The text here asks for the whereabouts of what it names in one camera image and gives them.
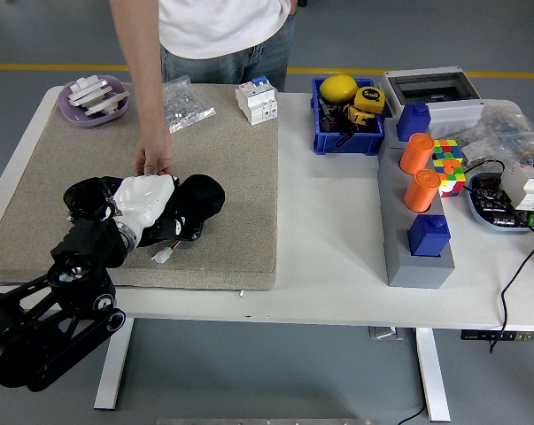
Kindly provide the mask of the person's right hand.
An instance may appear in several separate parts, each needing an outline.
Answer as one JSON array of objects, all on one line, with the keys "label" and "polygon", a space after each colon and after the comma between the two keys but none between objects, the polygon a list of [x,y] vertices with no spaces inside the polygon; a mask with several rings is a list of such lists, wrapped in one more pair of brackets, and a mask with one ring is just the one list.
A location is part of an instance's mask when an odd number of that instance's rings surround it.
[{"label": "person's right hand", "polygon": [[173,138],[166,126],[141,130],[135,149],[134,167],[137,175],[172,175],[173,158]]}]

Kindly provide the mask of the white and black robot left hand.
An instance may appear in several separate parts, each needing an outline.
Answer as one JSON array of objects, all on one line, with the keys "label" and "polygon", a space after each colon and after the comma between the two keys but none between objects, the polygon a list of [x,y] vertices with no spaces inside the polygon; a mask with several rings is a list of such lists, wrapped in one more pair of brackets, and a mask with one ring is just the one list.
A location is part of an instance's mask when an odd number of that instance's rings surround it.
[{"label": "white and black robot left hand", "polygon": [[169,174],[125,178],[113,195],[118,210],[115,221],[139,243],[143,231],[155,224],[179,186],[180,180]]}]

